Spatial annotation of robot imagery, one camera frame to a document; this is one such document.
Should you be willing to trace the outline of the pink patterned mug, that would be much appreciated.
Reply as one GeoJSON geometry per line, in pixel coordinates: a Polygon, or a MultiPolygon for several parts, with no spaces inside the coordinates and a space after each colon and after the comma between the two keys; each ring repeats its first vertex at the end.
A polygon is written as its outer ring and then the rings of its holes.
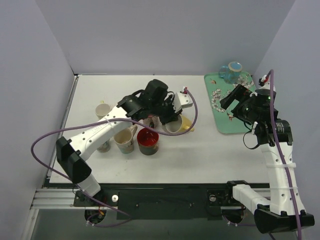
{"type": "Polygon", "coordinates": [[[159,117],[155,115],[149,115],[147,118],[145,118],[142,123],[150,128],[157,128],[159,125],[159,117]]]}

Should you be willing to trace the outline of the black mug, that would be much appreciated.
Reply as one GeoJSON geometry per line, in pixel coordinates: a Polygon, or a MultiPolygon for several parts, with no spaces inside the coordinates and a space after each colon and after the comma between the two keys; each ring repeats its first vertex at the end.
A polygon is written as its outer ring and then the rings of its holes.
{"type": "Polygon", "coordinates": [[[159,149],[159,134],[153,130],[141,129],[136,139],[140,152],[146,156],[154,155],[159,149]]]}

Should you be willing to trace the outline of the blue teal mug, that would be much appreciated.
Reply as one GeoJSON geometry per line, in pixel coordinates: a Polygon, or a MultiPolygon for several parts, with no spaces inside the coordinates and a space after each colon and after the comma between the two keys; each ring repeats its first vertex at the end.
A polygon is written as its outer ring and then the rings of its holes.
{"type": "Polygon", "coordinates": [[[219,69],[218,76],[227,84],[235,84],[240,77],[242,70],[243,66],[238,61],[232,61],[219,69]]]}

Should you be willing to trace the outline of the beige floral mug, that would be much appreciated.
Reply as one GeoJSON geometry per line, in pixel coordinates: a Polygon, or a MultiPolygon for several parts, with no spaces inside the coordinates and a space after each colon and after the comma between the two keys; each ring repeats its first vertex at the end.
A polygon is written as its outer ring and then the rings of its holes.
{"type": "Polygon", "coordinates": [[[134,136],[138,126],[132,125],[113,136],[113,139],[123,154],[130,154],[134,151],[134,136]]]}

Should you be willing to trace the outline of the pale yellow mug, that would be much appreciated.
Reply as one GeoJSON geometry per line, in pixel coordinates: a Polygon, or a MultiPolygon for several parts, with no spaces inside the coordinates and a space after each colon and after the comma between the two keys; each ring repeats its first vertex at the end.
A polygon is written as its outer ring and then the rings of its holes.
{"type": "Polygon", "coordinates": [[[101,120],[103,117],[109,114],[111,110],[112,106],[102,100],[95,108],[95,115],[99,120],[101,120]]]}

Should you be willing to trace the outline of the cream floral mug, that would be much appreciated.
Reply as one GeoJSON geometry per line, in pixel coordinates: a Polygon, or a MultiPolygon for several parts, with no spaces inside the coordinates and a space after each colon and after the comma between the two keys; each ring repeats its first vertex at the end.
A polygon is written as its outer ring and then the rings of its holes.
{"type": "Polygon", "coordinates": [[[100,145],[100,146],[97,148],[97,151],[98,151],[99,153],[106,153],[106,152],[108,152],[110,149],[111,149],[110,141],[107,140],[106,142],[104,142],[102,145],[100,145]]]}

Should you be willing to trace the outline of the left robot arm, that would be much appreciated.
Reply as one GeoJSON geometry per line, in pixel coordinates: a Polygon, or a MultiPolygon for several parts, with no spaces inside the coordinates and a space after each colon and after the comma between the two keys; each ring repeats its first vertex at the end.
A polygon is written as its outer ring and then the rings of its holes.
{"type": "Polygon", "coordinates": [[[97,126],[88,127],[82,133],[56,142],[56,158],[70,181],[85,194],[85,200],[92,206],[103,200],[101,186],[94,178],[86,161],[103,143],[120,131],[127,129],[132,121],[156,116],[162,124],[178,119],[182,107],[175,104],[176,94],[168,96],[168,86],[157,79],[151,80],[145,89],[123,97],[97,126]]]}

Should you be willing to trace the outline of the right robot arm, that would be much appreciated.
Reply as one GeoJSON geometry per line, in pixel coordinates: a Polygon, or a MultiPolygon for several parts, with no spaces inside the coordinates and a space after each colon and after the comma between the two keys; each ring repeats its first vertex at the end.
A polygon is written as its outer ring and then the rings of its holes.
{"type": "Polygon", "coordinates": [[[297,224],[301,228],[315,224],[314,216],[302,204],[295,179],[291,127],[286,120],[278,118],[278,111],[271,104],[274,99],[268,85],[250,91],[239,84],[220,101],[225,110],[238,101],[231,113],[252,126],[251,133],[256,136],[265,158],[270,188],[270,199],[266,199],[247,183],[231,181],[223,198],[230,205],[240,202],[250,210],[257,229],[263,234],[293,232],[298,230],[297,224]]]}

